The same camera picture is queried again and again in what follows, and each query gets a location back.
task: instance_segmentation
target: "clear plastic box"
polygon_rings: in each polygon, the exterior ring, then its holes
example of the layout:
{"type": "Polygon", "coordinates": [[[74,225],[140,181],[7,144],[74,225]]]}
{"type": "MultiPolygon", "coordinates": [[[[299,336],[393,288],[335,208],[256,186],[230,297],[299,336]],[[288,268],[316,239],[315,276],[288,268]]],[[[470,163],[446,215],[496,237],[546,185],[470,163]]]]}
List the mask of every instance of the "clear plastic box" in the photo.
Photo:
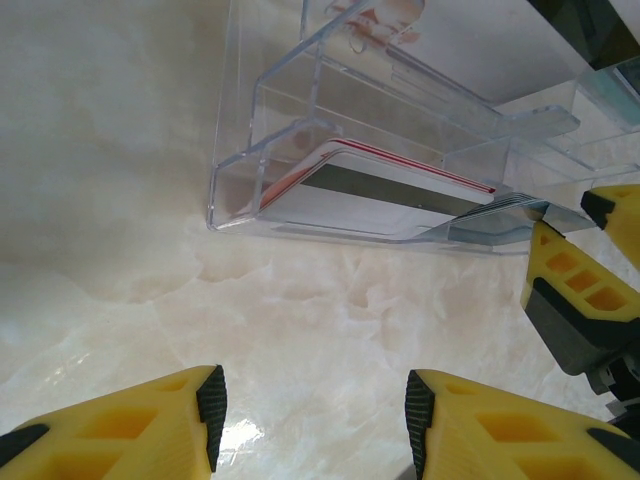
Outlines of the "clear plastic box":
{"type": "MultiPolygon", "coordinates": [[[[623,136],[626,140],[635,130],[621,127],[603,114],[593,96],[582,93],[587,76],[507,104],[490,104],[439,72],[398,62],[366,37],[354,35],[349,25],[383,1],[356,1],[330,15],[327,0],[305,0],[302,6],[293,0],[232,1],[211,179],[211,229],[421,251],[526,252],[526,231],[508,237],[507,244],[483,236],[482,222],[488,234],[505,212],[495,219],[456,219],[411,241],[276,221],[261,212],[263,192],[335,137],[490,185],[497,196],[521,192],[548,200],[553,208],[578,210],[581,192],[595,183],[637,178],[637,159],[628,154],[613,158],[615,145],[607,147],[613,148],[609,157],[594,160],[591,155],[591,149],[623,136]],[[612,124],[610,130],[591,125],[593,112],[585,110],[585,102],[598,107],[593,110],[612,124]],[[463,230],[478,235],[461,236],[463,230]]],[[[539,205],[536,199],[532,206],[539,205]]],[[[527,209],[527,202],[513,206],[511,213],[531,216],[536,209],[527,209]]],[[[571,218],[554,226],[562,231],[590,226],[579,214],[571,218]]]]}

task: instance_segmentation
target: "marble surface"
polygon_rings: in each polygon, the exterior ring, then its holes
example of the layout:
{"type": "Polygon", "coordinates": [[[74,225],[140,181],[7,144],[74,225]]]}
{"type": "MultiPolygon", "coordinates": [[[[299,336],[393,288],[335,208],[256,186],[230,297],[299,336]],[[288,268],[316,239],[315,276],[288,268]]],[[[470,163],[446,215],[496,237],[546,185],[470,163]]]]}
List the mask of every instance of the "marble surface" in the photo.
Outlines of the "marble surface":
{"type": "Polygon", "coordinates": [[[0,6],[0,432],[210,363],[229,390],[220,479],[394,478],[411,368],[607,418],[524,316],[524,258],[206,229],[226,9],[0,6]]]}

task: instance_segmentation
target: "red stripe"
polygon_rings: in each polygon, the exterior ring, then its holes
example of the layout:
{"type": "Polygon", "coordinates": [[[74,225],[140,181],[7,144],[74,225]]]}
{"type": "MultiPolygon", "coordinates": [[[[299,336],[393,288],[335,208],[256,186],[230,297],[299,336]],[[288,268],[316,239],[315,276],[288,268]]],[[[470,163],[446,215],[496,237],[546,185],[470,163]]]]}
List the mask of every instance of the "red stripe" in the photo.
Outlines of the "red stripe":
{"type": "Polygon", "coordinates": [[[329,141],[334,141],[337,143],[341,143],[343,145],[346,145],[348,147],[355,147],[358,148],[360,150],[364,150],[365,152],[369,152],[369,153],[373,153],[375,155],[378,155],[380,157],[386,158],[387,160],[391,160],[397,163],[401,163],[403,165],[407,165],[410,167],[415,167],[421,170],[425,170],[427,172],[436,174],[436,175],[440,175],[442,177],[446,177],[449,178],[451,180],[454,180],[456,182],[465,184],[468,187],[474,188],[475,190],[481,190],[485,193],[494,193],[496,191],[495,188],[491,188],[487,185],[483,185],[482,183],[478,183],[478,182],[474,182],[473,180],[468,180],[464,177],[460,177],[458,175],[455,175],[453,173],[449,173],[447,171],[441,170],[439,168],[435,168],[435,167],[431,167],[429,165],[424,165],[422,163],[418,163],[415,160],[411,160],[409,158],[406,157],[401,157],[399,155],[396,155],[394,153],[391,152],[387,152],[385,150],[381,150],[377,147],[371,147],[369,145],[360,143],[360,142],[356,142],[356,141],[351,141],[351,140],[344,140],[342,138],[334,138],[331,139],[329,141]]]}

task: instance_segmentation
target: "transparent acrylic holder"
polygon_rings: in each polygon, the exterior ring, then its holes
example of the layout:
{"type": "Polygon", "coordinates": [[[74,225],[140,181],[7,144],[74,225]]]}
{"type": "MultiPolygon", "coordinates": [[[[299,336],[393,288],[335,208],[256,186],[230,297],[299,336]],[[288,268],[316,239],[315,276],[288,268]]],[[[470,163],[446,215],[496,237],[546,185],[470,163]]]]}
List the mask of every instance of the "transparent acrylic holder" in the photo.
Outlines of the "transparent acrylic holder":
{"type": "MultiPolygon", "coordinates": [[[[262,194],[270,185],[335,137],[479,181],[494,187],[496,195],[524,192],[573,209],[581,191],[594,182],[633,171],[628,165],[593,168],[554,143],[580,129],[572,114],[576,82],[556,89],[553,102],[543,103],[547,97],[541,95],[529,98],[519,111],[488,106],[437,72],[398,65],[357,44],[343,27],[379,0],[358,2],[333,19],[322,15],[318,1],[305,0],[302,11],[289,0],[232,2],[210,228],[421,251],[526,251],[525,244],[456,241],[450,224],[415,242],[399,242],[283,222],[270,218],[268,209],[260,211],[262,194]]],[[[456,221],[454,228],[464,227],[465,221],[456,221]]]]}

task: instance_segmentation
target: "white marble countertop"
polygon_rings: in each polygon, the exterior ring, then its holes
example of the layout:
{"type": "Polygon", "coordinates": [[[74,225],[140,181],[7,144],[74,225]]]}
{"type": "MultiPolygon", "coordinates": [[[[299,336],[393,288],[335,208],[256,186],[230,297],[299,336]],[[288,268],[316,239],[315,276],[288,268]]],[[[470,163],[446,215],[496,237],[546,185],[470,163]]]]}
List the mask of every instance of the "white marble countertop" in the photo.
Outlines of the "white marble countertop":
{"type": "Polygon", "coordinates": [[[225,11],[0,7],[0,433],[213,363],[220,479],[393,478],[411,462],[411,368],[607,418],[523,314],[525,258],[206,229],[225,11]]]}

